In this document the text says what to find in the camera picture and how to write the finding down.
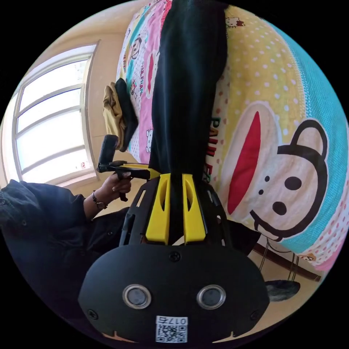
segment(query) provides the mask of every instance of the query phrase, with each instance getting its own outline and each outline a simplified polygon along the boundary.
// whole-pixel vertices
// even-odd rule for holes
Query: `hand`
[[[95,198],[99,202],[103,202],[109,205],[112,201],[120,197],[120,193],[129,193],[131,191],[131,173],[126,172],[123,174],[122,180],[119,180],[117,174],[109,176],[103,185],[95,191]]]

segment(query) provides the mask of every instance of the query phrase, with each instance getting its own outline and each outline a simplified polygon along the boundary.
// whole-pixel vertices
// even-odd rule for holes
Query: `wristwatch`
[[[99,210],[104,210],[108,207],[107,204],[103,203],[103,202],[99,202],[96,197],[95,197],[95,190],[92,193],[92,198],[93,198],[93,202],[96,204],[97,208]]]

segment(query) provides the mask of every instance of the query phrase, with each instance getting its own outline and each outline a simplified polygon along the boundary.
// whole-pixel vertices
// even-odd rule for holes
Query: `blue fabric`
[[[348,169],[348,122],[335,91],[318,65],[287,34],[274,25],[269,25],[286,41],[297,62],[304,88],[306,117],[321,123],[329,141],[328,187],[322,207],[303,234],[282,242],[282,245],[293,252],[301,253],[315,243],[340,202]]]
[[[132,32],[131,34],[131,38],[130,38],[130,45],[132,46],[133,44],[133,41],[135,40],[135,38],[138,36],[141,28],[142,28],[142,25],[144,23],[144,20],[145,20],[145,13],[149,10],[150,6],[145,6],[144,7],[144,11],[141,15],[141,18],[139,20],[139,22],[137,23],[134,31]],[[129,65],[128,65],[128,68],[127,68],[127,74],[126,74],[126,82],[127,82],[127,91],[130,90],[131,88],[131,84],[132,84],[132,76],[133,76],[133,59],[131,59]]]

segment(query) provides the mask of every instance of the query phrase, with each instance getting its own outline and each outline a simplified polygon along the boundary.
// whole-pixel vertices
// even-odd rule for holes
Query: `printed number label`
[[[187,343],[188,318],[157,316],[156,342],[158,343]]]

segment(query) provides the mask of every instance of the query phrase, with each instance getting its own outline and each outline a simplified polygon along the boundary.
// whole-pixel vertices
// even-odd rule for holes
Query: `screw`
[[[169,258],[171,262],[178,262],[181,259],[181,255],[178,252],[171,252]]]
[[[98,320],[98,315],[95,311],[93,310],[88,310],[87,311],[88,316],[92,319],[92,320]]]
[[[259,318],[259,310],[256,310],[251,314],[250,319],[252,321],[256,321],[258,318]]]

